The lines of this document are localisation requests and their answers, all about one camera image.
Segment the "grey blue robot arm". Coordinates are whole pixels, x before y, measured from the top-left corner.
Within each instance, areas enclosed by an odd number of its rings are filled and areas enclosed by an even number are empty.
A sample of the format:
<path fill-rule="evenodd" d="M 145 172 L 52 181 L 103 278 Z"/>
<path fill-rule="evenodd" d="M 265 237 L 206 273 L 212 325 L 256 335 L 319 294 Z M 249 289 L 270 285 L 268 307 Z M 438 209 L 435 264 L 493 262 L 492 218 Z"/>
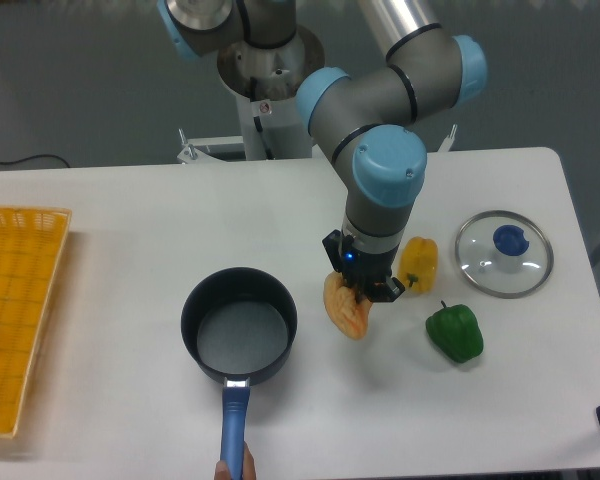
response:
<path fill-rule="evenodd" d="M 487 64 L 480 45 L 446 33 L 425 1 L 360 9 L 384 65 L 352 78 L 326 65 L 292 1 L 158 3 L 183 56 L 216 55 L 248 159 L 324 153 L 347 190 L 343 224 L 323 242 L 332 267 L 359 296 L 392 302 L 404 287 L 391 266 L 427 162 L 410 126 L 479 95 Z"/>

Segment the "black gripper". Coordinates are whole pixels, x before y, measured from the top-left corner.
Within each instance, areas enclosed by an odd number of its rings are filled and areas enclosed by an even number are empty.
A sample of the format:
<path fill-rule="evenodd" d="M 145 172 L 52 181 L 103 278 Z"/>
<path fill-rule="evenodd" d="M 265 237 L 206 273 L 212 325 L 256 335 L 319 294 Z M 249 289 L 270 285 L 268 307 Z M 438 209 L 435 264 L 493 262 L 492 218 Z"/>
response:
<path fill-rule="evenodd" d="M 373 303 L 391 303 L 405 291 L 404 284 L 392 274 L 398 247 L 380 253 L 368 253 L 354 245 L 355 239 L 340 230 L 327 235 L 322 244 L 333 270 L 342 275 L 345 286 L 357 297 Z"/>

